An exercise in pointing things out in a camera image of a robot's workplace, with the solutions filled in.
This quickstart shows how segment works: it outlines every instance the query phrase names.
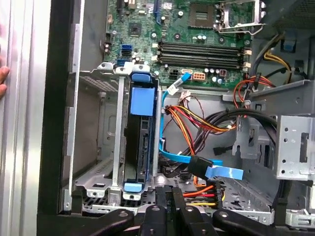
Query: blue clip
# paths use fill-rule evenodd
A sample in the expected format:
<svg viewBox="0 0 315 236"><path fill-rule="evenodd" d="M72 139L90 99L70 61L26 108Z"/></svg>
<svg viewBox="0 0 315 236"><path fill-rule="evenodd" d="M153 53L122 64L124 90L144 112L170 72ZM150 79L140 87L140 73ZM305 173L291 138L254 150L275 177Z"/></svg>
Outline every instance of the blue clip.
<svg viewBox="0 0 315 236"><path fill-rule="evenodd" d="M213 166L213 167L207 168L205 176L207 178L220 176L220 177L227 177L227 178L242 180L243 172L244 171L240 169L234 169L234 168L224 167L224 166Z"/></svg>
<svg viewBox="0 0 315 236"><path fill-rule="evenodd" d="M125 183L124 190L131 193L140 193L142 191L141 183Z"/></svg>

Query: motherboard connector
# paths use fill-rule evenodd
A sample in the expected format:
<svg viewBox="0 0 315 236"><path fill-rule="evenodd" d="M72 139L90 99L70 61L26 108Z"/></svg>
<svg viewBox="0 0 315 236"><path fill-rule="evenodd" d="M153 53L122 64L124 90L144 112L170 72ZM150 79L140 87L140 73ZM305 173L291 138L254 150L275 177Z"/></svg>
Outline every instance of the motherboard connector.
<svg viewBox="0 0 315 236"><path fill-rule="evenodd" d="M206 80L206 74L200 73L200 72L195 72L192 76L192 80L204 81L204 80Z"/></svg>
<svg viewBox="0 0 315 236"><path fill-rule="evenodd" d="M250 64L249 62L245 62L243 63L243 68L251 68L252 64Z"/></svg>
<svg viewBox="0 0 315 236"><path fill-rule="evenodd" d="M243 55L245 55L245 56L251 56L251 55L252 55L252 51L251 51L251 50L244 50L244 51L243 51Z"/></svg>

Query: blue plastic tab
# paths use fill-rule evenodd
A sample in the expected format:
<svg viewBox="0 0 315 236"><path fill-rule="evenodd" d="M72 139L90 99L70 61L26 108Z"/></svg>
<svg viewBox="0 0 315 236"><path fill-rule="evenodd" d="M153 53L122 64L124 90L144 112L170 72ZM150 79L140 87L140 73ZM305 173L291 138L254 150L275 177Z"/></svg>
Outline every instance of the blue plastic tab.
<svg viewBox="0 0 315 236"><path fill-rule="evenodd" d="M223 166L213 166L208 167L206 171L207 178L213 178L216 176L233 178L233 179L243 179L243 170L234 169L230 167L223 167Z"/></svg>
<svg viewBox="0 0 315 236"><path fill-rule="evenodd" d="M131 193L140 193L142 191L141 183L125 183L124 191Z"/></svg>
<svg viewBox="0 0 315 236"><path fill-rule="evenodd" d="M136 82L145 82L145 83L150 83L151 82L151 76L148 74L133 74L131 76L131 80L132 81L136 81Z"/></svg>
<svg viewBox="0 0 315 236"><path fill-rule="evenodd" d="M183 82L186 82L186 81L189 80L190 78L191 78L191 74L186 72L186 73L182 76L182 81L183 81Z"/></svg>
<svg viewBox="0 0 315 236"><path fill-rule="evenodd" d="M132 88L130 113L139 116L153 116L154 88Z"/></svg>

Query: yellow cable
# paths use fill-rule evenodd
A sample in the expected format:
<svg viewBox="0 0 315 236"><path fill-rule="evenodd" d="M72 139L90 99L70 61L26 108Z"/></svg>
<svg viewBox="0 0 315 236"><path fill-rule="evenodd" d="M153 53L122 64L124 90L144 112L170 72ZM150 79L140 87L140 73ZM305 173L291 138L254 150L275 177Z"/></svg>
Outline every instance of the yellow cable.
<svg viewBox="0 0 315 236"><path fill-rule="evenodd" d="M266 60L272 60L272 61L275 61L275 62L277 62L277 63L282 64L282 65L288 70L289 73L292 73L291 70L290 70L290 67L286 64L286 62L285 62L283 59L281 59L280 57L275 56L275 55L272 55L272 54L270 53L270 51L268 51L268 52L266 52L266 53L264 54L264 58L265 58ZM285 81L286 84L289 83L289 79L290 79L290 74L289 74L288 79Z"/></svg>
<svg viewBox="0 0 315 236"><path fill-rule="evenodd" d="M215 206L215 203L190 203L188 206Z"/></svg>
<svg viewBox="0 0 315 236"><path fill-rule="evenodd" d="M211 124L205 122L204 119L200 118L199 116L197 116L196 114L194 114L194 113L191 112L190 110L186 109L185 107L182 107L182 106L174 106L174 107L177 107L177 108L179 108L179 109L185 110L185 111L186 111L187 113L189 113L191 116L195 117L197 120L199 120L199 121L202 122L203 124L205 124L205 125L211 127L212 129L214 129L214 130L216 130L216 131L222 131L222 132L224 132L224 131L229 131L229 130L230 130L230 129L220 129L220 128L218 128L218 127L215 127L215 126L213 126L213 125L211 125Z"/></svg>
<svg viewBox="0 0 315 236"><path fill-rule="evenodd" d="M225 199L225 193L223 193L222 202ZM216 203L190 203L188 206L215 206Z"/></svg>
<svg viewBox="0 0 315 236"><path fill-rule="evenodd" d="M175 120L177 121L178 125L180 126L180 129L181 129L181 131L182 131L182 133L183 133L184 138L186 139L186 142L187 142L187 144L188 144L188 146L189 146L189 148L190 148L191 153L194 154L193 148L192 148L191 143L190 143L190 141L189 141L189 135L188 135L188 133L186 132L186 130L185 130L185 128L184 128L184 125L183 125L181 119L180 119L179 116L176 114L176 112L170 110L170 113L173 115L173 117L174 117Z"/></svg>

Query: finger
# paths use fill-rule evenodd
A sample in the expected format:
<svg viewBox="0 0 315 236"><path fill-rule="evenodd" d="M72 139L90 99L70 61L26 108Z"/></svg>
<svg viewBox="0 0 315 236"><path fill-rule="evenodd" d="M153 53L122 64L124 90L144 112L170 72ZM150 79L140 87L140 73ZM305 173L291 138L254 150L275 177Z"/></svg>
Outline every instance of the finger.
<svg viewBox="0 0 315 236"><path fill-rule="evenodd" d="M0 85L0 98L4 96L6 89L6 85Z"/></svg>
<svg viewBox="0 0 315 236"><path fill-rule="evenodd" d="M0 68L0 84L4 82L9 72L10 72L9 67L3 66Z"/></svg>

